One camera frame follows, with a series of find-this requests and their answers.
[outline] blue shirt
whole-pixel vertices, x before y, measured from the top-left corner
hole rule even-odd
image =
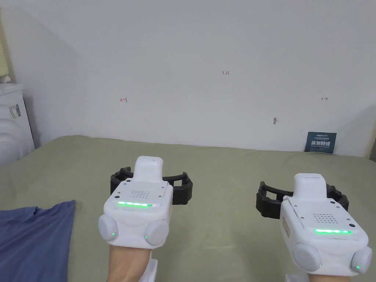
[[[75,203],[0,211],[1,281],[67,281]]]

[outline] white wall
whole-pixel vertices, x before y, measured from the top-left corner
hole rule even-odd
[[[374,0],[11,2],[1,21],[37,146],[83,134],[303,150],[324,131],[336,154],[367,149]]]

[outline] hand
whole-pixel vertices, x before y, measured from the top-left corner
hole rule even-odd
[[[138,282],[149,263],[150,252],[110,245],[107,282]]]
[[[330,276],[330,275],[315,275],[309,274],[310,282],[349,282],[348,276]]]

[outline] white appliance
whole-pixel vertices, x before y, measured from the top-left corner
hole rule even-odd
[[[0,167],[34,151],[20,84],[0,84]]]

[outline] sticker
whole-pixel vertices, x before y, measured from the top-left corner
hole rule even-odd
[[[321,152],[332,154],[337,133],[308,132],[304,152]]]
[[[288,228],[288,225],[286,223],[285,218],[283,218],[283,220],[282,220],[282,225],[283,225],[283,228],[286,231],[287,237],[290,238],[290,228]]]
[[[20,107],[17,105],[14,105],[14,106],[11,106],[9,107],[9,112],[11,113],[12,115],[12,118],[15,120],[18,117],[21,116],[21,111],[20,111]]]

